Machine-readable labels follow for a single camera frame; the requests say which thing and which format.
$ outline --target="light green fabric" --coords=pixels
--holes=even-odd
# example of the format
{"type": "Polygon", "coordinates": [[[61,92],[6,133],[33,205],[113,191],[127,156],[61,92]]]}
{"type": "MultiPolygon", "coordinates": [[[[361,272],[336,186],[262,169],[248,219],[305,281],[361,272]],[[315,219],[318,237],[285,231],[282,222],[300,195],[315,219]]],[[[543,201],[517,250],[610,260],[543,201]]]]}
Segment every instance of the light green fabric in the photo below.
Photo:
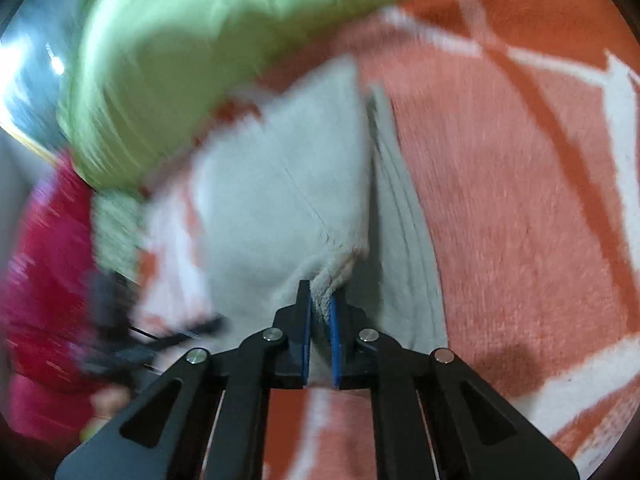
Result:
{"type": "Polygon", "coordinates": [[[234,85],[396,0],[96,0],[60,120],[94,187],[133,187],[234,85]]]}

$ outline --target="gray cloth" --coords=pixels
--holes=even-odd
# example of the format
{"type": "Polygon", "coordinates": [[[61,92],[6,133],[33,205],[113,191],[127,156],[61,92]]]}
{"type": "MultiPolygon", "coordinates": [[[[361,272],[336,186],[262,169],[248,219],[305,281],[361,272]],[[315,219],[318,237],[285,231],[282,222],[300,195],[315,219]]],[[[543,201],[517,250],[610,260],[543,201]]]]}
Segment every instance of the gray cloth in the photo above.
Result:
{"type": "MultiPolygon", "coordinates": [[[[212,302],[230,320],[213,351],[269,326],[302,279],[320,325],[333,291],[349,282],[350,302],[402,345],[446,345],[433,247],[379,89],[369,112],[367,121],[356,65],[343,58],[264,106],[262,120],[208,141],[194,165],[195,201],[212,302]]],[[[319,348],[311,380],[325,383],[319,348]]]]}

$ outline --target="silver rivet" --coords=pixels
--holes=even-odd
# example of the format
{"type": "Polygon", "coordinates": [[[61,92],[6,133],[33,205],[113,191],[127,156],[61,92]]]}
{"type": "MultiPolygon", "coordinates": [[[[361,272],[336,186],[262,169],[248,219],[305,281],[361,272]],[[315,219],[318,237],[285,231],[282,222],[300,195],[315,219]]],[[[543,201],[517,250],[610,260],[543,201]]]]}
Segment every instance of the silver rivet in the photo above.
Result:
{"type": "Polygon", "coordinates": [[[380,334],[377,330],[374,330],[372,328],[363,328],[362,330],[360,330],[358,337],[360,338],[360,341],[364,341],[365,343],[373,343],[374,341],[378,340],[380,334]]]}
{"type": "Polygon", "coordinates": [[[282,330],[274,326],[262,332],[262,338],[265,341],[277,341],[281,337],[282,337],[282,330]]]}
{"type": "Polygon", "coordinates": [[[196,365],[198,363],[206,361],[207,357],[209,357],[209,352],[207,352],[204,348],[194,348],[193,350],[189,350],[186,359],[192,365],[196,365]]]}
{"type": "Polygon", "coordinates": [[[453,359],[456,358],[456,355],[449,350],[448,348],[438,348],[433,356],[436,358],[436,361],[442,363],[444,365],[448,365],[453,359]]]}

